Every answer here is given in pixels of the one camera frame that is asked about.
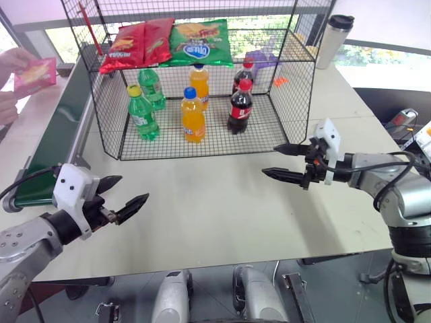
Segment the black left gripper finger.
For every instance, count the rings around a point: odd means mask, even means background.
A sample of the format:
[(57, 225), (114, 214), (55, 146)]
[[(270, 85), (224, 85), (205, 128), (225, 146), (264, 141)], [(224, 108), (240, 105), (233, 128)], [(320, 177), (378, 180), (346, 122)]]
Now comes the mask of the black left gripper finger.
[(119, 175), (106, 176), (100, 179), (96, 194), (102, 194), (114, 187), (123, 177)]
[(132, 218), (146, 203), (149, 196), (149, 193), (145, 193), (128, 201), (122, 209), (116, 212), (116, 224), (121, 225)]

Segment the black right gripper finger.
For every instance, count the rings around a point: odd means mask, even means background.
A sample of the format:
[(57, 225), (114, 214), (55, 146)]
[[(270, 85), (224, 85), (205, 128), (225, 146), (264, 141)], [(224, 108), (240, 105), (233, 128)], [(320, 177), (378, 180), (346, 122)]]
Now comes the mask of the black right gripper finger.
[(285, 168), (264, 168), (261, 170), (266, 176), (278, 180), (302, 186), (304, 174), (300, 172), (291, 172)]
[(291, 156), (299, 156), (299, 155), (307, 155), (309, 146), (308, 145), (302, 145), (302, 144), (291, 144), (291, 143), (284, 143), (282, 145), (278, 145), (273, 148), (274, 151), (282, 153), (284, 155), (291, 155)]

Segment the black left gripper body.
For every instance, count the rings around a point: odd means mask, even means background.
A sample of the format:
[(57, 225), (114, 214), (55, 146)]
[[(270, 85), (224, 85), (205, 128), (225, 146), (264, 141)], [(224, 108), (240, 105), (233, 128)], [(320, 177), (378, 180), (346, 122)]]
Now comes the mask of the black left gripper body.
[(112, 210), (106, 209), (104, 203), (105, 200), (101, 196), (96, 195), (92, 200), (86, 201), (83, 205), (82, 211), (91, 232), (95, 232), (110, 223), (120, 225), (117, 214)]

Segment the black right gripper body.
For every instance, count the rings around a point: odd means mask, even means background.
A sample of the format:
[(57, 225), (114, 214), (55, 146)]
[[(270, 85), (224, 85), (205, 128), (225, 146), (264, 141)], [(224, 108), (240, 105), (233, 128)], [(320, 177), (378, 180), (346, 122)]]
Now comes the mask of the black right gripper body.
[(327, 172), (328, 160), (326, 152), (328, 144), (324, 139), (311, 139), (305, 150), (306, 169), (302, 177), (301, 187), (308, 190), (310, 183), (323, 181)]

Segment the person's bare hand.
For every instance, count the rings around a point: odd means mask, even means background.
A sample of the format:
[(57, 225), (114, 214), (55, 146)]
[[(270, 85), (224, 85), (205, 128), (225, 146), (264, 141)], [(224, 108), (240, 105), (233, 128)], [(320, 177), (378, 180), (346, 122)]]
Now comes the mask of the person's bare hand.
[(5, 126), (18, 118), (18, 100), (13, 92), (0, 93), (0, 125)]
[(5, 86), (10, 75), (17, 69), (25, 69), (28, 63), (35, 61), (36, 57), (25, 48), (16, 47), (3, 51), (0, 56), (1, 88)]

